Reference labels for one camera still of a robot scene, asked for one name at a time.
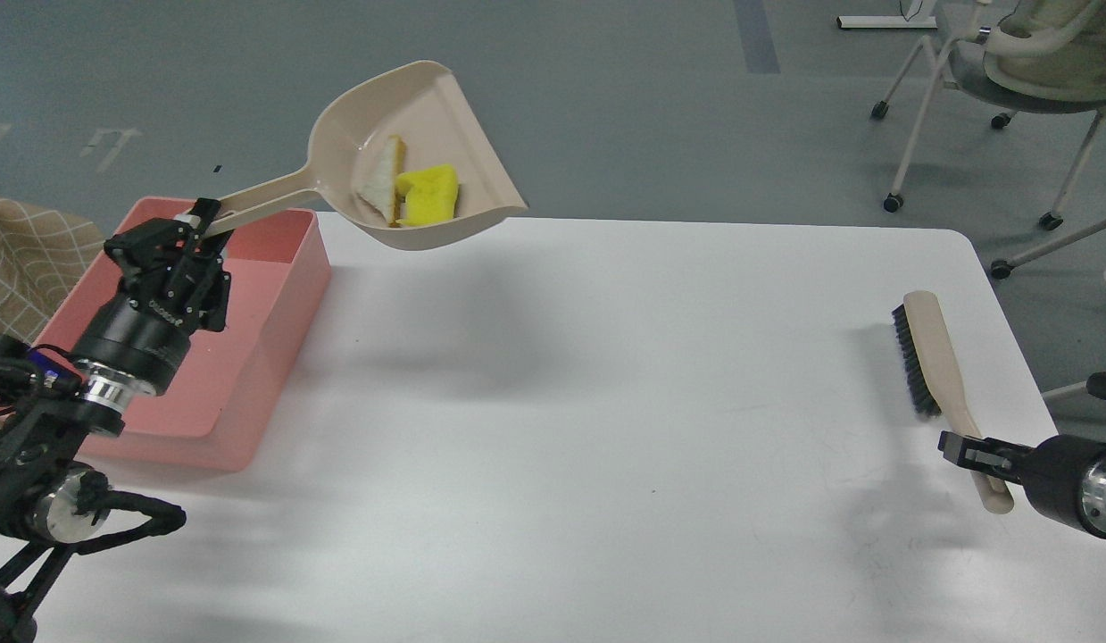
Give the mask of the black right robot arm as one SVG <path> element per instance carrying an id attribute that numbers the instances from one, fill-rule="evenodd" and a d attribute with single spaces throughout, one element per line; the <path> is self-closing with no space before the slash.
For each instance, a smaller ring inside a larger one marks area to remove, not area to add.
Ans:
<path id="1" fill-rule="evenodd" d="M 1056 435 L 1035 447 L 981 437 L 957 372 L 929 380 L 950 431 L 941 434 L 945 460 L 969 471 L 978 500 L 990 514 L 1008 514 L 1009 485 L 1021 486 L 1036 512 L 1106 540 L 1106 443 Z"/>

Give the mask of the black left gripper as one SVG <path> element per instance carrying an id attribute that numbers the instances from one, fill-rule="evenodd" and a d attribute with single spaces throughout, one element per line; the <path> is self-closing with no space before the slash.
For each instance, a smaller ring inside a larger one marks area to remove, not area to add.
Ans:
<path id="1" fill-rule="evenodd" d="M 226 325 L 230 234 L 212 231 L 217 199 L 197 198 L 185 220 L 152 219 L 117 234 L 104 252 L 119 286 L 72 348 L 82 366 L 100 365 L 144 383 L 153 396 L 169 388 L 198 330 Z"/>

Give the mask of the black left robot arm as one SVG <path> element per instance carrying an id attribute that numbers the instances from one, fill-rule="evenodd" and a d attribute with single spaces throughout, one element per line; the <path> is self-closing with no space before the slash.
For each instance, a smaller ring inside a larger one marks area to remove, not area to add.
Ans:
<path id="1" fill-rule="evenodd" d="M 0 535 L 23 545 L 0 567 L 0 642 L 36 636 L 38 606 L 72 557 L 186 522 L 181 507 L 116 491 L 76 456 L 88 436 L 121 434 L 133 397 L 165 394 L 195 332 L 225 329 L 231 276 L 220 211 L 201 198 L 111 237 L 104 256 L 119 286 L 55 361 L 0 334 Z"/>

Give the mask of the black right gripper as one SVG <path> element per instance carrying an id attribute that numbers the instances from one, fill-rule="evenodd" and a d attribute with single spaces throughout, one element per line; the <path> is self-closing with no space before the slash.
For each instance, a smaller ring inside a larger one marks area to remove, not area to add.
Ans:
<path id="1" fill-rule="evenodd" d="M 1039 514 L 1078 530 L 1102 529 L 1102 494 L 1093 473 L 1102 463 L 1102 444 L 1056 435 L 1027 447 L 993 437 L 966 437 L 942 431 L 937 440 L 945 460 L 970 471 L 989 512 L 1008 514 L 1006 484 L 1022 486 Z"/>

